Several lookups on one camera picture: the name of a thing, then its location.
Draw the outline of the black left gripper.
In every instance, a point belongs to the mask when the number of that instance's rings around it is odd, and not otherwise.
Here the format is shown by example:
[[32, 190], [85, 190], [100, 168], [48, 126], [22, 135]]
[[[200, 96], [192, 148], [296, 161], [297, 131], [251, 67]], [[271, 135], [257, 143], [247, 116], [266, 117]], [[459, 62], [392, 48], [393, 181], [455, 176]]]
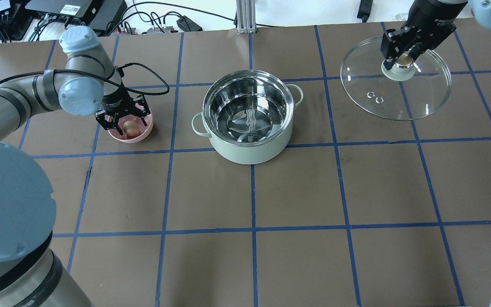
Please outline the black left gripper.
[[119, 119], [134, 115], [144, 126], [148, 126], [146, 118], [151, 114], [145, 95], [131, 97], [127, 92], [116, 92], [102, 99], [102, 110], [95, 113], [95, 119], [105, 130], [120, 130]]

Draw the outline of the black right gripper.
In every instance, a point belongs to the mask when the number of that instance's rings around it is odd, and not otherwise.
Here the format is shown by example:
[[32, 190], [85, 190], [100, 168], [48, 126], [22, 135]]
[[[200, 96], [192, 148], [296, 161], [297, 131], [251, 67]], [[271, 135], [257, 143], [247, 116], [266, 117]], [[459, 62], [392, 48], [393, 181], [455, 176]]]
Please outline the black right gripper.
[[386, 60], [397, 60], [407, 54], [412, 60], [427, 50], [437, 48], [456, 26], [457, 12], [450, 9], [412, 9], [399, 29], [386, 29], [381, 52]]

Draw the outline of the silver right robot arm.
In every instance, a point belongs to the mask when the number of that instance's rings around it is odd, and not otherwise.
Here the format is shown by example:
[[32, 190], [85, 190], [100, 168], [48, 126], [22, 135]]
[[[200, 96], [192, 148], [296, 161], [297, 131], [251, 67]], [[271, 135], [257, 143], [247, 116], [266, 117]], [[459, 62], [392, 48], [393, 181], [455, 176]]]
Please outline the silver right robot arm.
[[402, 54], [413, 61], [436, 49], [456, 30], [455, 19], [469, 4], [477, 23], [491, 29], [491, 0], [416, 0], [400, 29], [384, 31], [380, 51], [389, 68]]

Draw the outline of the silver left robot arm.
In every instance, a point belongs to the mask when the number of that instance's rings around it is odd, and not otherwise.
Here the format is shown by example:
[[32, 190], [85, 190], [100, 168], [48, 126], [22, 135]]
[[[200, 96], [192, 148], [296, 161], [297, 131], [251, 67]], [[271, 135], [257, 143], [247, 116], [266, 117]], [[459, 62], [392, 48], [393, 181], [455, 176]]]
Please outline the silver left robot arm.
[[145, 95], [131, 97], [101, 39], [88, 26], [60, 37], [62, 70], [0, 81], [0, 307], [92, 307], [92, 300], [51, 249], [57, 217], [53, 187], [23, 150], [34, 116], [63, 110], [93, 116], [100, 130], [127, 135], [132, 117], [150, 130]]

